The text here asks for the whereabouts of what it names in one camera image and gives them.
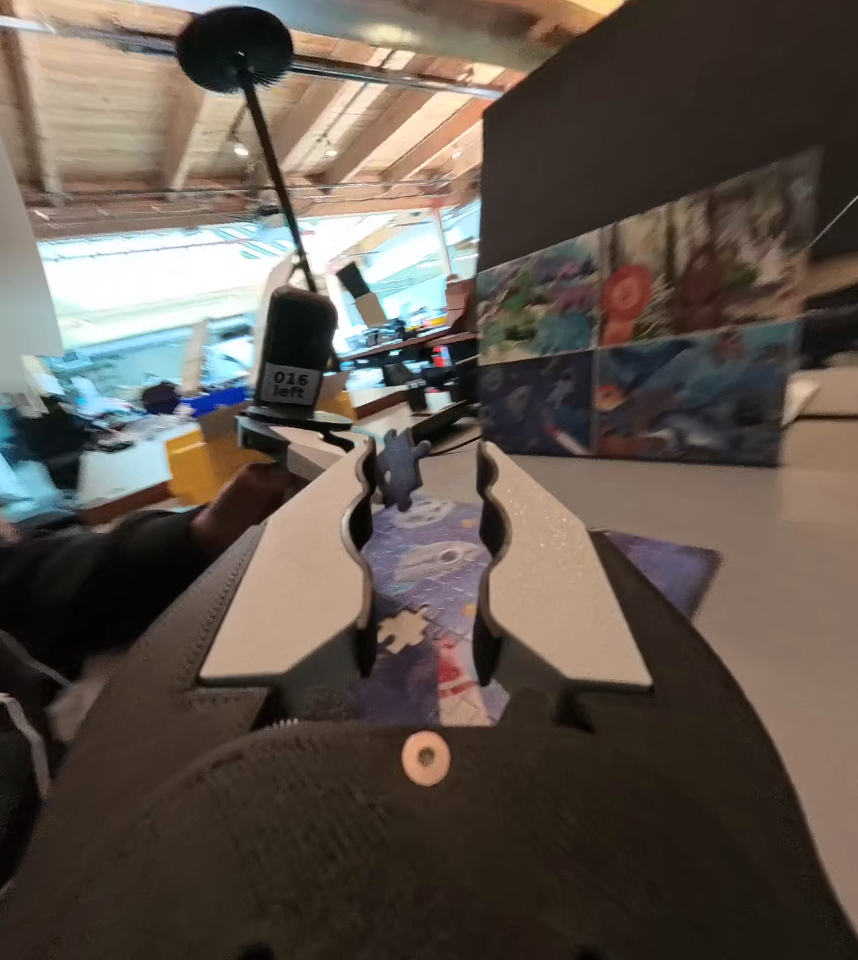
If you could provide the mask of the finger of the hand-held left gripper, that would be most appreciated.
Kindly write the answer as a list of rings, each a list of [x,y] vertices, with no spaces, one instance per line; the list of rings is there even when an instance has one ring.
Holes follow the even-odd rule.
[[[359,444],[352,432],[323,434],[279,426],[279,436],[288,443],[282,455],[283,466],[291,476],[304,482],[313,482]]]

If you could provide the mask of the black partition panel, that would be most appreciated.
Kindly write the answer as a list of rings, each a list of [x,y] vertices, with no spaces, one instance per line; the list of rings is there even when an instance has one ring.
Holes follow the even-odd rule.
[[[810,149],[858,193],[858,2],[622,6],[483,114],[478,270]]]

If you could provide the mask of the space jigsaw puzzle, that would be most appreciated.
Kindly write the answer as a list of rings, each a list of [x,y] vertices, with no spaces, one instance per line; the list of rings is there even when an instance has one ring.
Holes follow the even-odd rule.
[[[351,699],[380,725],[492,726],[507,704],[495,681],[479,685],[472,633],[489,553],[478,504],[417,496],[381,511],[364,556],[376,589],[378,652]]]

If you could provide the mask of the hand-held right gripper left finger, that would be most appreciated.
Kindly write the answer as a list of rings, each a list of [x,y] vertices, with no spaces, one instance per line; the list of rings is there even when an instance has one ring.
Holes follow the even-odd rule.
[[[378,640],[363,547],[372,536],[373,439],[362,438],[275,512],[199,670],[208,687],[344,686]]]

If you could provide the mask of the purple jigsaw puzzle piece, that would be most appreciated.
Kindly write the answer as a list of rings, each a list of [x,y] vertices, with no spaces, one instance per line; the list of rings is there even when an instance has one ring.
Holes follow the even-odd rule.
[[[411,509],[412,493],[422,486],[421,461],[432,450],[429,441],[417,440],[411,428],[386,432],[377,455],[377,481],[386,507],[399,513]]]

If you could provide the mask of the puzzle box lid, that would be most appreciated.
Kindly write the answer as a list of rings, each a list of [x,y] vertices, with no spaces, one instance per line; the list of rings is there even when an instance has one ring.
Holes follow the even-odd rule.
[[[508,454],[775,467],[813,148],[481,270],[483,438]]]

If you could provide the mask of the person's left hand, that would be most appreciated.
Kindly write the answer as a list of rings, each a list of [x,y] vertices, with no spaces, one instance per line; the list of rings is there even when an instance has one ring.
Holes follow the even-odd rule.
[[[265,522],[304,486],[274,462],[249,463],[190,522],[193,545],[213,561],[249,528]]]

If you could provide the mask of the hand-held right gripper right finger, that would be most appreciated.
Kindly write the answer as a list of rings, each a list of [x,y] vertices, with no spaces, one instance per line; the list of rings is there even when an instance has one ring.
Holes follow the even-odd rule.
[[[651,692],[653,680],[585,524],[503,450],[477,450],[487,551],[474,621],[482,687]]]

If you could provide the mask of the yellow plastic bin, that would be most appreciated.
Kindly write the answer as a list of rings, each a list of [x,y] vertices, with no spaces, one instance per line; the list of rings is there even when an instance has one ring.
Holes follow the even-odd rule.
[[[200,428],[186,430],[163,442],[170,471],[171,496],[182,506],[201,506],[213,500],[244,466],[250,451],[234,436],[206,436]]]

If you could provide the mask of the person's left forearm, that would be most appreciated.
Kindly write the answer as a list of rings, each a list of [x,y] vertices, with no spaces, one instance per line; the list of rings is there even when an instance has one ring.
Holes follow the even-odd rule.
[[[143,510],[105,532],[0,535],[0,634],[67,677],[134,642],[218,556],[209,508]]]

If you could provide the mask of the black disc on pole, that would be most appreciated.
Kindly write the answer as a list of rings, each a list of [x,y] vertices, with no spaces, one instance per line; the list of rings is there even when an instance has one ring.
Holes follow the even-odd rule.
[[[288,187],[271,141],[258,90],[279,80],[292,66],[294,47],[282,21],[252,6],[225,6],[195,15],[175,41],[182,73],[197,87],[219,94],[242,92],[294,246],[296,264],[316,294]]]

